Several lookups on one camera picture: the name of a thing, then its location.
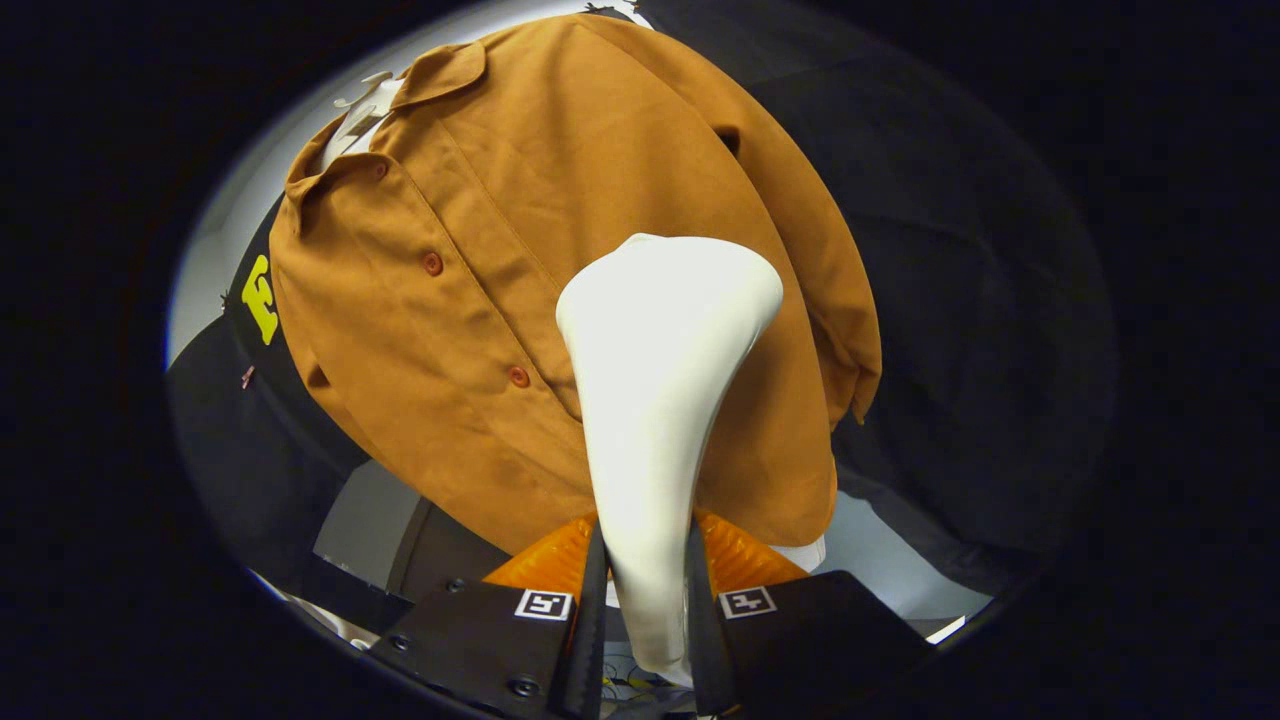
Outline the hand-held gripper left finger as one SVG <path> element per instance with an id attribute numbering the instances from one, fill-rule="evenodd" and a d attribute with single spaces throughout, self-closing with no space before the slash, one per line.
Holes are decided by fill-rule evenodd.
<path id="1" fill-rule="evenodd" d="M 430 591 L 370 659 L 460 717 L 598 719 L 608 573 L 586 515 L 494 580 L 454 577 Z"/>

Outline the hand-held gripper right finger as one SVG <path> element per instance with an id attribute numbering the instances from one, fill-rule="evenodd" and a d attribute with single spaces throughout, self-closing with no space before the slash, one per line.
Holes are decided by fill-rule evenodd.
<path id="1" fill-rule="evenodd" d="M 809 574 L 712 512 L 692 515 L 686 564 L 701 716 L 833 717 L 936 653 L 850 573 Z"/>

